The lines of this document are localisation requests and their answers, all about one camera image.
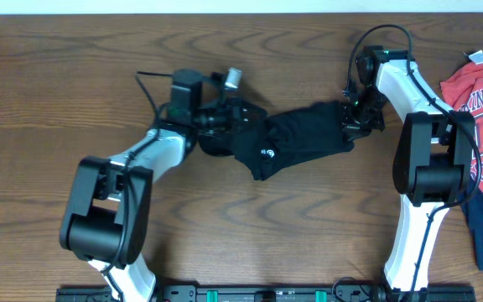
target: green connector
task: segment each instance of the green connector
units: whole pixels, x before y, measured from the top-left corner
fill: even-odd
[[[316,290],[316,302],[327,302],[327,292]]]
[[[219,302],[217,290],[208,290],[206,292],[206,302]]]

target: blue fabric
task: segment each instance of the blue fabric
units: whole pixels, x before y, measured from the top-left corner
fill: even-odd
[[[474,184],[473,180],[469,181],[469,188],[471,190]],[[462,200],[465,194],[458,197]],[[469,225],[470,234],[475,241],[476,265],[478,269],[483,271],[483,193],[477,190],[476,195],[466,204],[461,205],[461,210],[465,215],[467,224]]]

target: white wall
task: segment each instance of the white wall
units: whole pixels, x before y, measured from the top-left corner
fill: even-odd
[[[0,0],[0,14],[348,12],[483,12],[483,0]]]

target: wooden table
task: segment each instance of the wooden table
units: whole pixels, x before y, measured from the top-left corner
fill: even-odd
[[[483,14],[0,16],[0,301],[53,301],[62,284],[103,284],[60,248],[76,166],[137,142],[153,119],[136,70],[235,66],[242,92],[271,113],[342,99],[347,59],[370,27],[400,23],[439,90],[483,49]],[[405,47],[392,30],[367,43]],[[147,80],[158,103],[168,80]],[[399,213],[391,167],[401,123],[337,154],[252,180],[233,158],[196,149],[153,188],[143,254],[164,277],[201,284],[332,284],[375,279]],[[483,299],[460,210],[445,218],[433,283],[471,283]]]

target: folded black cloth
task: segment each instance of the folded black cloth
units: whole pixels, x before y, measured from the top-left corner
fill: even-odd
[[[239,133],[200,136],[199,143],[210,155],[234,155],[255,180],[266,180],[283,168],[354,147],[342,133],[338,101],[268,117]]]
[[[472,189],[475,181],[469,181],[469,187],[467,191]],[[465,193],[458,196],[457,200],[463,200],[465,198]],[[467,220],[467,225],[469,225],[470,234],[475,241],[475,255],[476,255],[476,265],[478,269],[483,271],[483,193],[480,190],[476,191],[468,203],[461,205],[461,210],[465,215]]]

